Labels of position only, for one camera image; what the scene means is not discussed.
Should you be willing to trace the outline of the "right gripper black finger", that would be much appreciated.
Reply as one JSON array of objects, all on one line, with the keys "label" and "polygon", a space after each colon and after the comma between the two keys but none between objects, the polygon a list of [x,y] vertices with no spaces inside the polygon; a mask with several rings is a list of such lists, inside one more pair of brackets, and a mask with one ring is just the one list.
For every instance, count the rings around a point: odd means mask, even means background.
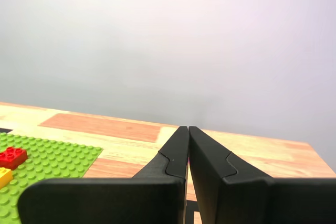
[{"label": "right gripper black finger", "polygon": [[189,133],[203,223],[335,223],[335,179],[274,178],[199,128]]},{"label": "right gripper black finger", "polygon": [[179,127],[131,178],[37,182],[20,195],[22,223],[184,223],[189,131]]}]

